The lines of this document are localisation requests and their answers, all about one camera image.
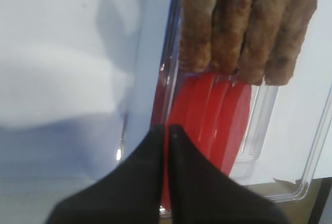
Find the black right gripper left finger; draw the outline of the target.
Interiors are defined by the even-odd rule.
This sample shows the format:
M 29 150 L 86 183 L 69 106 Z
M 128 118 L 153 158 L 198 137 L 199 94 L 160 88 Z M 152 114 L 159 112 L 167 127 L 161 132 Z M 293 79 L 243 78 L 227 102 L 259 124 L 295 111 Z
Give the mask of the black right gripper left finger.
M 111 173 L 60 201 L 46 223 L 158 223 L 164 126 L 153 126 Z

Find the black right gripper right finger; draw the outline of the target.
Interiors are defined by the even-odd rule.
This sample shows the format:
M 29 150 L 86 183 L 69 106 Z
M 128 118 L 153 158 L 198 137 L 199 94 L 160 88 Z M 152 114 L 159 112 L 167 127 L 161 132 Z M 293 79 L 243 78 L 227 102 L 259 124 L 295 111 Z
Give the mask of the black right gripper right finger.
M 271 201 L 212 165 L 180 125 L 169 126 L 168 176 L 173 223 L 288 223 Z

